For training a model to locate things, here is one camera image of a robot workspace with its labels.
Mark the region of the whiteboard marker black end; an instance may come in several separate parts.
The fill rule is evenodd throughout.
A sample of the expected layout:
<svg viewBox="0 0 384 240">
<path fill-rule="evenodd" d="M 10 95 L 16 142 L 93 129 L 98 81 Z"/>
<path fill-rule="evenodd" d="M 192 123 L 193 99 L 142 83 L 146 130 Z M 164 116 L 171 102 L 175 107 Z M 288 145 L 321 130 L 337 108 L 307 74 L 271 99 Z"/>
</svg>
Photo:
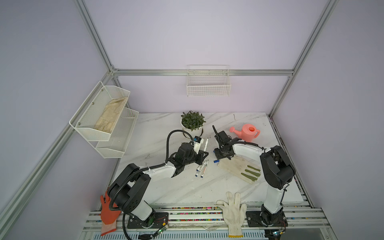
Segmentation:
<svg viewBox="0 0 384 240">
<path fill-rule="evenodd" d="M 205 139 L 204 152 L 207 151 L 208 142 L 209 142 L 209 138 Z"/>
</svg>

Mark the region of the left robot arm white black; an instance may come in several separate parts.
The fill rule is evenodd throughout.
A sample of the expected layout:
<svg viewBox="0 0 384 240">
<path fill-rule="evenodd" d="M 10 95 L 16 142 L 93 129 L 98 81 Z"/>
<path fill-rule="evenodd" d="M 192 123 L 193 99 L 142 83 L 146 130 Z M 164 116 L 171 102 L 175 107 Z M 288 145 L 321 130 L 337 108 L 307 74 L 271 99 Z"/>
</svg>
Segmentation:
<svg viewBox="0 0 384 240">
<path fill-rule="evenodd" d="M 192 143 L 182 143 L 178 151 L 171 154 L 165 163 L 144 168 L 129 164 L 107 191 L 110 198 L 108 210 L 122 212 L 149 223 L 155 217 L 155 210 L 143 197 L 150 183 L 174 178 L 190 164 L 200 167 L 208 155 L 206 151 L 195 151 Z"/>
</svg>

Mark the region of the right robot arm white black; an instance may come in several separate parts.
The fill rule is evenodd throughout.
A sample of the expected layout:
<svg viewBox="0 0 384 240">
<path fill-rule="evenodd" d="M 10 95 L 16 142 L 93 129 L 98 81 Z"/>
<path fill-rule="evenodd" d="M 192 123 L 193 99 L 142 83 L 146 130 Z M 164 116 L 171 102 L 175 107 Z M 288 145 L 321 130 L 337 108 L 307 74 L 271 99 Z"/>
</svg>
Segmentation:
<svg viewBox="0 0 384 240">
<path fill-rule="evenodd" d="M 282 201 L 296 170 L 283 148 L 274 146 L 266 149 L 240 138 L 232 139 L 224 131 L 213 130 L 218 142 L 214 153 L 219 168 L 250 184 L 264 176 L 269 185 L 259 219 L 251 220 L 265 227 L 284 222 Z"/>
</svg>

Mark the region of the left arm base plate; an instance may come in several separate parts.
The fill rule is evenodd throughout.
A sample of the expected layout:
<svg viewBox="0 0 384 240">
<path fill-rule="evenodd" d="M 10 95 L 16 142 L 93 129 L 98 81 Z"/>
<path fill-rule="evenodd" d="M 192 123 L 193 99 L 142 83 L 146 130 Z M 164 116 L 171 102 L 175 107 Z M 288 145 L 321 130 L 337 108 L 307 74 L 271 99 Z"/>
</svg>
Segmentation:
<svg viewBox="0 0 384 240">
<path fill-rule="evenodd" d="M 169 221 L 169 213 L 153 212 L 148 219 L 141 220 L 137 216 L 126 218 L 125 226 L 128 229 L 160 229 Z"/>
</svg>

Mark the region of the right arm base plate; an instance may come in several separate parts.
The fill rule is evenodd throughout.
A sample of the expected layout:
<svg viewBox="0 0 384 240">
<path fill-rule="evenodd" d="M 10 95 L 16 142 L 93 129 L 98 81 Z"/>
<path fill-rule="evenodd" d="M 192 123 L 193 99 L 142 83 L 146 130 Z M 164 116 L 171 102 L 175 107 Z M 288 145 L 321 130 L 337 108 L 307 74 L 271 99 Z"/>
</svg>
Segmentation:
<svg viewBox="0 0 384 240">
<path fill-rule="evenodd" d="M 249 227 L 287 227 L 285 213 L 281 210 L 275 214 L 268 211 L 246 211 L 246 220 Z"/>
</svg>

